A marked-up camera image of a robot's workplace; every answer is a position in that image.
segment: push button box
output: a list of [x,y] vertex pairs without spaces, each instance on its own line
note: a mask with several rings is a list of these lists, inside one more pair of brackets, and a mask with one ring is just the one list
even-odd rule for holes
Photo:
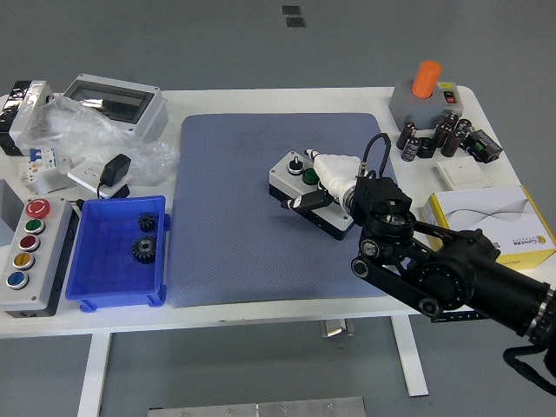
[[63,198],[25,202],[0,281],[0,309],[13,317],[56,312],[65,276],[60,256],[64,245],[73,244],[73,234],[68,233],[72,214]]

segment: green push button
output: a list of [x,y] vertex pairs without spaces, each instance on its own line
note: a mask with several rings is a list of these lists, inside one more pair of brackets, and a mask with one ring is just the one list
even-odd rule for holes
[[316,174],[314,169],[307,168],[303,171],[302,180],[307,185],[316,185],[319,182],[319,176]]
[[44,231],[44,222],[40,219],[29,220],[25,223],[25,231],[31,235],[40,235]]

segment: yellow cardboard box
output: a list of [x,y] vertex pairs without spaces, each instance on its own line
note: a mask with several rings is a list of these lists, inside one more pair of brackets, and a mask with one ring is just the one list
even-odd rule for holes
[[[553,234],[520,185],[435,193],[420,218],[451,230],[480,228],[500,250],[497,262],[512,269],[534,268],[556,252]],[[442,246],[440,239],[428,239],[434,250]]]

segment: black gear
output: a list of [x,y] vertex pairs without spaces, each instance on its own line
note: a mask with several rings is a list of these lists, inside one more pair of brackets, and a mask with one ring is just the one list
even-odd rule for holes
[[144,236],[137,239],[131,248],[131,252],[140,263],[153,263],[156,257],[156,238]]
[[151,213],[143,213],[139,216],[137,222],[139,223],[139,228],[141,228],[141,231],[144,233],[150,232],[156,227],[155,217]]

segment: black knob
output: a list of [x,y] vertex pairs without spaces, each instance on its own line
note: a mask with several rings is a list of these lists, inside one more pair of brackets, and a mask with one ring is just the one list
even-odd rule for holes
[[289,162],[288,172],[291,175],[301,175],[303,172],[303,162],[301,162],[297,156]]

